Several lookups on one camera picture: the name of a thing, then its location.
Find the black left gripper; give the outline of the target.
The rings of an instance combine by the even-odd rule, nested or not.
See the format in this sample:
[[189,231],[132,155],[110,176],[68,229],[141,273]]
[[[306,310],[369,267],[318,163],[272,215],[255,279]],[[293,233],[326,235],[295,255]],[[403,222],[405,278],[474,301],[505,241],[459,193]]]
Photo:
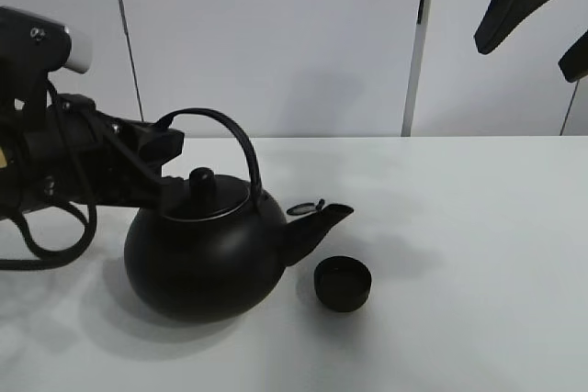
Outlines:
[[185,181],[161,177],[178,157],[185,134],[99,111],[85,95],[51,93],[51,128],[57,132],[44,174],[45,198],[87,206],[166,211],[185,196]]

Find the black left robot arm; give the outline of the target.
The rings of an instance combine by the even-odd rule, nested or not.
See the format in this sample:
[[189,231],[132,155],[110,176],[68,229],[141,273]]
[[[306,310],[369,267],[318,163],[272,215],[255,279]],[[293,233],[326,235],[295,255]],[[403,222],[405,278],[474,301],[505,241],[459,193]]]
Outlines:
[[73,204],[159,212],[178,206],[187,185],[162,167],[182,152],[183,134],[59,93],[49,75],[63,66],[49,56],[1,57],[3,217]]

